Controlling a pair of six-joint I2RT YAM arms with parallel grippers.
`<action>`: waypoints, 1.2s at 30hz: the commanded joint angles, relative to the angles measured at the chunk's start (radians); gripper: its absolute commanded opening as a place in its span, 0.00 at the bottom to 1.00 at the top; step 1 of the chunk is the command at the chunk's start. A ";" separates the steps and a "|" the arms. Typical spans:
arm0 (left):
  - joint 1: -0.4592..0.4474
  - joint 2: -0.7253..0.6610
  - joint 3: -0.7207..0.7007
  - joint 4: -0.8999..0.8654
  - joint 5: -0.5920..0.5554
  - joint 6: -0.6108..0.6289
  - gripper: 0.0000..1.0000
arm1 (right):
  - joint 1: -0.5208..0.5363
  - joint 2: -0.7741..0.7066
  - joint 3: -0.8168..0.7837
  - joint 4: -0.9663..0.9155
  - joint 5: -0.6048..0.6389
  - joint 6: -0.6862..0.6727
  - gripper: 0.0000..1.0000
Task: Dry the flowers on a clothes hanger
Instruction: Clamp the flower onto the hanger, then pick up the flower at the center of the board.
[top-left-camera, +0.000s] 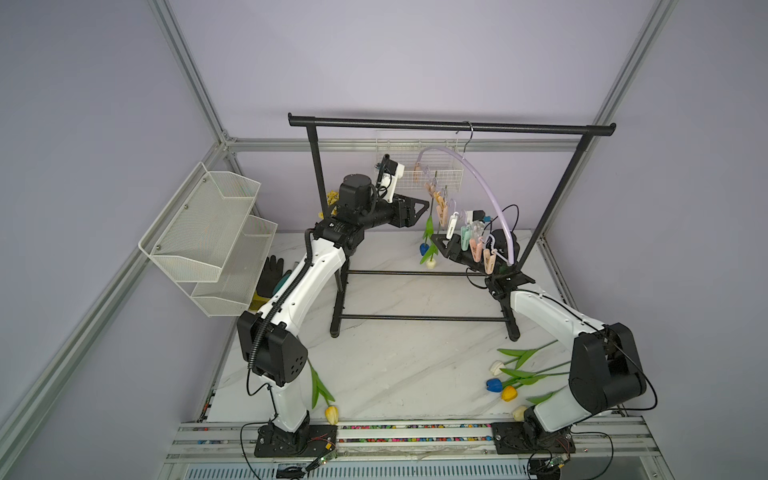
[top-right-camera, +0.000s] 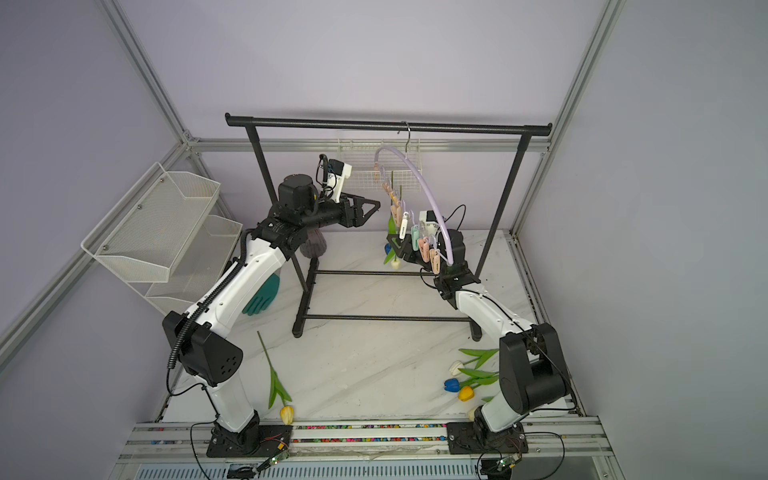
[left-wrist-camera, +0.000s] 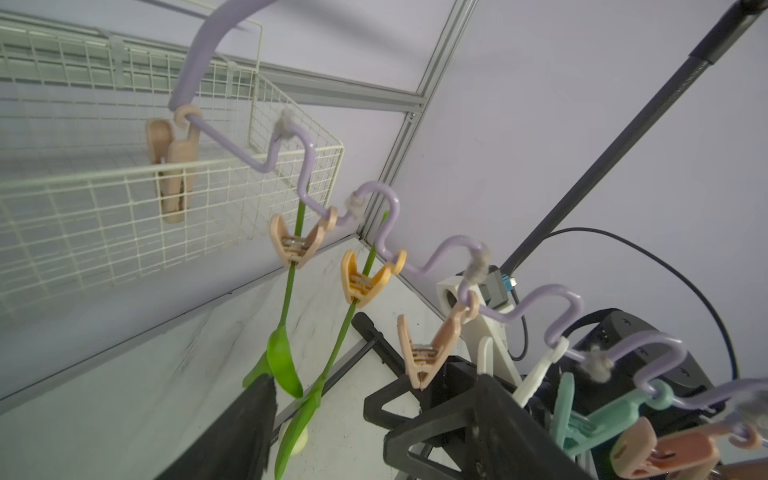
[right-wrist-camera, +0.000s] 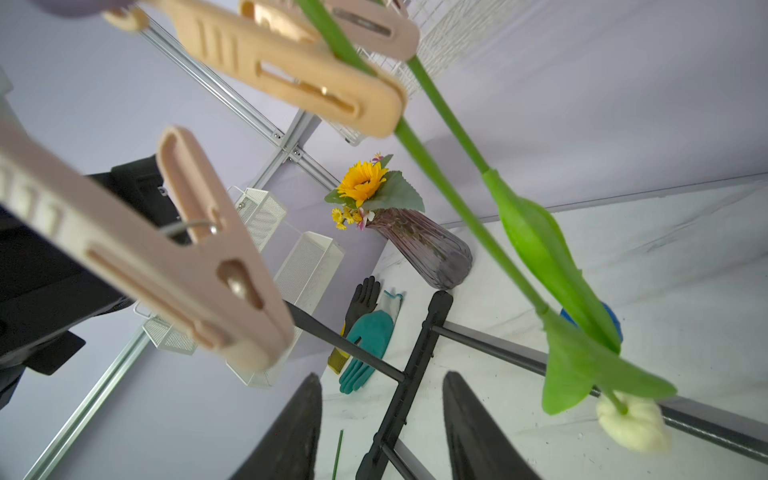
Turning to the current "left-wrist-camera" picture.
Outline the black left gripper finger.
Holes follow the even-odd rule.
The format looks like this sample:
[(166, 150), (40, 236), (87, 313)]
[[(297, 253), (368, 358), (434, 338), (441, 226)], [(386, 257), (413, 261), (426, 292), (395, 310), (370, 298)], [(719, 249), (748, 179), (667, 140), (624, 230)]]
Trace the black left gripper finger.
[(268, 464), (276, 413), (274, 378), (261, 375), (158, 477), (262, 478)]

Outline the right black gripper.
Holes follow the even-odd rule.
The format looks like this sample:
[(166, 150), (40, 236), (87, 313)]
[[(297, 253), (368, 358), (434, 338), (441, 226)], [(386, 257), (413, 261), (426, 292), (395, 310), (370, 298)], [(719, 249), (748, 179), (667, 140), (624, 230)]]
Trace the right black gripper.
[[(406, 394), (419, 401), (417, 416), (385, 409)], [(387, 431), (384, 463), (414, 479), (590, 477), (495, 378), (477, 377), (476, 366), (458, 356), (424, 390), (413, 389), (403, 375), (368, 395), (363, 418)]]

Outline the white tulip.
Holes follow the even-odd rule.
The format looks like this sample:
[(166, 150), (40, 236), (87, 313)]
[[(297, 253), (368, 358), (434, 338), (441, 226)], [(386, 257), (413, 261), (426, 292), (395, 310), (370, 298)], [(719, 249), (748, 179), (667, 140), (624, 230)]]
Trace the white tulip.
[(372, 248), (362, 270), (357, 269), (357, 257), (354, 251), (348, 250), (342, 257), (341, 283), (349, 308), (322, 373), (309, 391), (307, 393), (303, 392), (302, 397), (297, 398), (301, 401), (300, 407), (288, 424), (278, 448), (274, 467), (274, 477), (276, 479), (283, 477), (289, 459), (294, 453), (299, 451), (300, 438), (306, 432), (310, 421), (321, 405), (323, 390), (330, 378), (331, 369), (339, 355), (356, 310), (370, 303), (388, 284), (389, 280), (403, 270), (407, 253), (403, 250), (399, 251), (393, 262), (385, 263), (379, 272), (371, 277), (369, 273), (375, 257), (376, 249)]

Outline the purple clip hanger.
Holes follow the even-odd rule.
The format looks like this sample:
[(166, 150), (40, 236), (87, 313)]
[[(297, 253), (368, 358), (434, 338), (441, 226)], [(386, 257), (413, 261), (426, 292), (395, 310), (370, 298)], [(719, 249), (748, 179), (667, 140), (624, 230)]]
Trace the purple clip hanger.
[[(208, 17), (205, 17), (202, 26), (198, 30), (189, 48), (187, 60), (185, 60), (178, 77), (178, 84), (171, 94), (168, 108), (174, 113), (174, 122), (177, 126), (183, 127), (185, 124), (188, 124), (191, 130), (200, 130), (204, 132), (208, 137), (250, 166), (254, 171), (262, 173), (268, 173), (274, 169), (277, 162), (279, 147), (283, 139), (287, 140), (289, 137), (300, 137), (300, 140), (304, 144), (304, 163), (302, 164), (302, 170), (297, 183), (297, 195), (300, 201), (306, 207), (309, 207), (312, 211), (317, 213), (319, 218), (326, 221), (326, 223), (336, 222), (336, 224), (342, 225), (349, 223), (352, 220), (359, 222), (361, 218), (360, 216), (362, 215), (358, 211), (360, 210), (359, 205), (363, 203), (365, 198), (371, 192), (381, 194), (389, 203), (390, 214), (389, 217), (384, 220), (383, 226), (380, 227), (378, 237), (374, 243), (377, 251), (382, 257), (387, 259), (388, 262), (393, 262), (397, 254), (394, 254), (394, 256), (390, 255), (391, 252), (386, 249), (386, 240), (391, 233), (395, 222), (399, 218), (400, 203), (399, 198), (391, 187), (375, 181), (361, 185), (349, 197), (347, 202), (348, 212), (344, 216), (338, 217), (336, 216), (337, 214), (334, 213), (335, 210), (332, 211), (330, 207), (323, 207), (309, 197), (307, 193), (307, 185), (309, 176), (315, 165), (315, 147), (308, 140), (308, 134), (299, 128), (295, 122), (288, 119), (288, 117), (284, 116), (285, 119), (279, 120), (275, 127), (273, 135), (268, 142), (269, 149), (267, 152), (267, 160), (256, 161), (250, 154), (245, 153), (243, 149), (235, 146), (234, 143), (232, 143), (226, 136), (222, 135), (216, 128), (202, 120), (202, 117), (199, 114), (192, 113), (193, 105), (191, 105), (191, 100), (194, 96), (193, 83), (202, 80), (205, 65), (214, 56), (215, 50), (223, 37), (229, 33), (230, 30), (237, 27), (242, 21), (247, 20), (251, 15), (276, 2), (277, 1), (226, 1), (215, 10), (212, 10), (212, 13)], [(718, 56), (727, 50), (726, 47), (730, 47), (730, 45), (742, 35), (743, 30), (754, 23), (754, 20), (766, 10), (767, 1), (736, 1), (726, 14), (721, 17), (715, 27), (709, 32), (708, 36), (700, 42), (696, 52), (712, 53), (714, 55), (712, 59), (714, 59), (715, 56)], [(683, 72), (683, 67), (681, 67), (677, 73)], [(645, 134), (650, 126), (652, 126), (657, 119), (668, 110), (669, 105), (682, 95), (682, 92), (688, 88), (688, 84), (698, 78), (699, 73), (697, 72), (703, 68), (704, 67), (699, 68), (698, 66), (693, 68), (693, 66), (691, 66), (691, 72), (683, 72), (684, 74), (682, 77), (678, 79), (680, 81), (675, 84), (678, 86), (673, 88), (674, 91), (672, 93), (662, 95), (663, 92), (661, 90), (659, 91), (657, 96), (652, 99), (653, 101), (646, 105), (650, 110), (647, 112), (645, 110), (642, 111), (635, 119), (639, 120), (640, 123), (635, 126), (632, 126), (634, 124), (631, 124), (627, 127), (628, 130), (625, 129), (625, 132), (622, 133), (622, 135), (624, 133), (630, 134), (629, 137), (625, 140), (621, 140), (616, 145), (612, 144), (612, 147), (616, 146), (618, 148), (617, 159), (620, 159), (620, 157), (626, 153), (625, 150), (637, 143), (637, 140)], [(560, 344), (562, 344), (561, 346), (563, 346), (563, 349), (565, 348), (567, 342), (563, 337), (563, 332), (565, 332), (566, 326), (573, 324), (573, 321), (576, 320), (576, 316), (583, 310), (583, 302), (579, 295), (568, 290), (563, 285), (552, 284), (538, 288), (523, 299), (519, 308), (513, 310), (509, 314), (501, 314), (500, 312), (485, 306), (478, 307), (480, 308), (480, 313), (470, 313), (468, 305), (476, 305), (477, 302), (470, 299), (470, 294), (474, 295), (475, 292), (470, 291), (469, 285), (481, 282), (486, 276), (486, 270), (489, 265), (489, 260), (487, 258), (489, 251), (487, 245), (480, 241), (462, 235), (448, 237), (438, 245), (432, 256), (423, 266), (416, 266), (415, 264), (412, 265), (411, 263), (406, 262), (402, 271), (407, 271), (409, 274), (413, 275), (425, 276), (428, 272), (434, 269), (448, 251), (459, 247), (467, 249), (471, 259), (463, 274), (464, 277), (462, 277), (462, 283), (460, 284), (458, 294), (459, 305), (457, 306), (459, 307), (459, 313), (467, 314), (465, 318), (467, 322), (474, 320), (479, 314), (482, 314), (501, 323), (508, 323), (509, 321), (520, 317), (524, 313), (525, 308), (532, 305), (535, 300), (547, 295), (559, 295), (566, 298), (570, 302), (570, 306), (555, 323), (550, 325), (551, 328), (547, 330), (547, 335), (549, 335), (549, 337), (546, 337), (546, 341), (555, 341), (553, 345), (557, 347), (556, 350), (560, 348), (560, 346), (558, 346)], [(656, 377), (666, 373), (673, 368), (673, 366), (677, 366), (677, 364), (685, 359), (688, 353), (682, 343), (675, 343), (677, 341), (676, 339), (672, 337), (662, 338), (663, 335), (659, 335), (661, 335), (660, 332), (651, 332), (645, 336), (635, 334), (630, 337), (630, 340), (634, 341), (634, 343), (629, 340), (622, 340), (623, 343), (619, 343), (619, 346), (626, 346), (629, 349), (628, 351), (632, 351), (646, 343), (652, 343), (651, 340), (674, 340), (670, 347), (672, 350), (667, 352), (669, 355), (663, 357), (662, 360), (654, 360), (655, 363), (643, 367), (636, 376), (636, 386), (643, 393), (650, 394), (651, 399), (661, 399), (661, 390), (654, 390), (655, 387), (651, 385), (651, 380), (655, 381)], [(618, 360), (624, 353), (619, 355), (619, 350), (617, 349), (618, 347), (613, 348), (613, 350), (610, 350), (609, 352), (599, 351), (596, 353), (585, 353), (584, 355), (582, 355), (584, 352), (576, 350), (563, 350), (563, 354), (570, 356), (572, 359), (576, 359), (581, 363), (586, 362), (590, 364), (586, 365), (590, 367), (587, 369), (588, 374), (592, 375), (595, 381), (597, 381), (598, 377), (600, 377), (598, 373), (601, 375), (602, 373), (607, 374), (608, 367), (598, 368), (596, 362), (599, 359), (601, 362), (604, 360), (605, 363), (607, 363), (609, 362), (609, 357), (611, 362)], [(682, 402), (678, 402), (678, 406), (680, 407), (691, 407), (694, 410), (704, 409), (708, 408), (710, 405), (720, 403), (746, 392), (756, 392), (760, 394), (767, 393), (767, 379), (737, 378), (725, 385), (706, 391), (697, 397), (676, 399), (675, 401), (677, 402), (677, 400), (680, 400)]]

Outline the blue tulip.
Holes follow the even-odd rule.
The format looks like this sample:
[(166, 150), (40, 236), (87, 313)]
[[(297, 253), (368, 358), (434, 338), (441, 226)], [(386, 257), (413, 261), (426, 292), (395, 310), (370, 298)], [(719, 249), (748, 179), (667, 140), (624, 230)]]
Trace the blue tulip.
[(294, 398), (301, 398), (303, 387), (294, 365), (290, 340), (287, 333), (287, 319), (290, 310), (295, 274), (298, 266), (298, 245), (303, 242), (301, 232), (306, 206), (300, 202), (294, 232), (288, 233), (283, 219), (275, 215), (270, 220), (270, 236), (276, 242), (278, 254), (286, 261), (287, 280), (285, 285), (280, 319), (267, 341), (266, 351), (257, 364), (241, 382), (243, 389), (250, 387), (259, 377), (271, 376), (278, 386)]

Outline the black clothes rack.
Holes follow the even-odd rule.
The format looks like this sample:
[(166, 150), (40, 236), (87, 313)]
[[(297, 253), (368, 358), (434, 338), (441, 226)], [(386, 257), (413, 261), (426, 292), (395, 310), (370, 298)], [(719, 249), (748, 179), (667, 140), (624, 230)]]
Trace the black clothes rack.
[(731, 1), (480, 1), (394, 181), (389, 249), (485, 242), (528, 293), (561, 283), (681, 340), (716, 382), (767, 373), (767, 19)]

